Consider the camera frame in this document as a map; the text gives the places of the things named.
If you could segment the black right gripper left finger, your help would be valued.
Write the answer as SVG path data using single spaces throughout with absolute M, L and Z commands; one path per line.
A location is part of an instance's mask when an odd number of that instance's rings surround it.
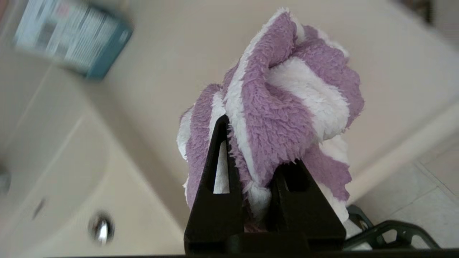
M 230 124 L 226 115 L 214 127 L 200 185 L 185 229 L 186 254 L 240 254 L 239 237 L 244 233 L 243 196 L 239 170 L 230 156 Z M 218 159 L 227 158 L 229 193 L 213 192 Z

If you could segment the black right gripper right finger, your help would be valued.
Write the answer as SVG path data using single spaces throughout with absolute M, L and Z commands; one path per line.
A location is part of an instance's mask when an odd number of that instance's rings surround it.
M 311 251 L 343 249 L 346 230 L 301 160 L 279 165 L 270 189 L 270 232 L 301 234 Z

